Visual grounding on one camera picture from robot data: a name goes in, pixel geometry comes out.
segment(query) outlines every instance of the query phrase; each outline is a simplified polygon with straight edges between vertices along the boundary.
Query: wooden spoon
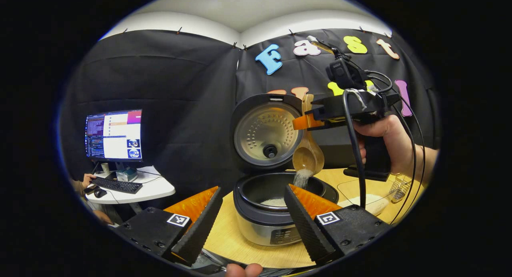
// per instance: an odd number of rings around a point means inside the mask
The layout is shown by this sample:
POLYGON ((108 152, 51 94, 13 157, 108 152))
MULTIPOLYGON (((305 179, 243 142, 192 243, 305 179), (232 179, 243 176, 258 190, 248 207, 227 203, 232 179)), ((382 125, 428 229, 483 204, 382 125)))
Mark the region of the wooden spoon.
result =
MULTIPOLYGON (((306 111, 311 110, 313 97, 313 94, 306 94, 302 97, 302 115, 305 115, 306 111)), ((307 129, 302 131, 302 140, 293 153, 293 168, 296 171, 307 169, 315 175, 324 168, 324 154, 313 139, 311 132, 307 129)))

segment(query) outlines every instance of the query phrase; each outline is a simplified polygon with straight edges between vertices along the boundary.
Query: computer monitor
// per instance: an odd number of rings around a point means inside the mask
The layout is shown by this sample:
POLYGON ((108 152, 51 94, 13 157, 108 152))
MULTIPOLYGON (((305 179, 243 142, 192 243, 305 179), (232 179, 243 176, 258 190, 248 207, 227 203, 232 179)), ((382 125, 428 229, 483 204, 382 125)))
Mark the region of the computer monitor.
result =
POLYGON ((86 117, 86 155, 94 161, 142 162, 142 109, 86 117))

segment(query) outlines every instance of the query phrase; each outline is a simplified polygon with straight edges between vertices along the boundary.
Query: person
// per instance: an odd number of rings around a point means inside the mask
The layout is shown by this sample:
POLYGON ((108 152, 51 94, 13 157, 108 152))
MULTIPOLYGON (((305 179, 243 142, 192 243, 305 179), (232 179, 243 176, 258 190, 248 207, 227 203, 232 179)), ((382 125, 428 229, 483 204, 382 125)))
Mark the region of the person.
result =
MULTIPOLYGON (((384 144, 386 145, 391 160, 391 173, 402 173, 408 177, 412 177, 414 168, 413 144, 402 126, 400 119, 396 115, 388 115, 372 124, 362 125, 358 122, 353 122, 353 125, 355 131, 360 135, 384 138, 384 144)), ((365 164, 366 149, 364 148, 364 139, 359 138, 358 142, 362 162, 365 164)), ((420 180, 424 160, 422 146, 415 144, 414 149, 416 151, 415 179, 420 180)), ((428 184, 430 181, 438 153, 439 150, 425 147, 425 173, 423 184, 428 184)), ((228 264, 226 277, 257 277, 262 271, 263 267, 256 263, 249 264, 245 270, 237 264, 228 264)))
POLYGON ((86 208, 92 211, 92 213, 104 224, 109 224, 113 226, 117 226, 122 223, 121 217, 117 214, 116 210, 111 205, 107 204, 97 204, 92 203, 86 200, 86 194, 84 189, 87 188, 91 184, 91 180, 95 179, 95 175, 92 174, 84 174, 84 179, 82 182, 70 179, 70 182, 75 189, 75 192, 78 193, 80 200, 84 203, 86 208))

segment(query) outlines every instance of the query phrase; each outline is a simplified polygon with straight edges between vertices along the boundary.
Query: ceiling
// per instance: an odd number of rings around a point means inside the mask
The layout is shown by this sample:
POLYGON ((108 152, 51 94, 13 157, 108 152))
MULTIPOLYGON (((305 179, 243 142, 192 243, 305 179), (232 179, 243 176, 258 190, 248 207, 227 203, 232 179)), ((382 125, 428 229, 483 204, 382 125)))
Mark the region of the ceiling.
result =
POLYGON ((243 32, 282 15, 317 9, 372 16, 346 0, 155 0, 133 14, 155 11, 187 13, 243 32))

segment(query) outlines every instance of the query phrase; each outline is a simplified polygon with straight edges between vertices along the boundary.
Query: white desk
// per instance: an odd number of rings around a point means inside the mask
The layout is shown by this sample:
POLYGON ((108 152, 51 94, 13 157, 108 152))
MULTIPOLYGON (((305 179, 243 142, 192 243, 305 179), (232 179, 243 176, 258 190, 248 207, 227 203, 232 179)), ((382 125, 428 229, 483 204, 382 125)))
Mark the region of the white desk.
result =
MULTIPOLYGON (((153 172, 158 173, 154 167, 144 167, 139 168, 141 171, 147 171, 147 172, 153 172)), ((143 172, 137 172, 137 179, 135 179, 133 182, 135 183, 144 183, 148 182, 150 180, 153 180, 158 177, 158 179, 155 179, 151 182, 145 183, 142 185, 141 189, 136 194, 130 194, 130 193, 123 193, 111 189, 105 188, 107 190, 106 195, 104 195, 101 198, 95 197, 95 195, 89 194, 86 195, 87 199, 93 203, 100 203, 100 204, 124 204, 129 203, 130 206, 133 208, 135 213, 139 213, 142 211, 139 204, 137 202, 140 201, 146 201, 146 200, 152 200, 157 199, 161 197, 166 197, 174 194, 176 190, 174 189, 174 186, 170 184, 167 180, 165 180, 164 177, 149 174, 149 173, 143 173, 143 172)), ((108 176, 107 173, 102 174, 95 174, 95 176, 98 177, 106 177, 108 176)))

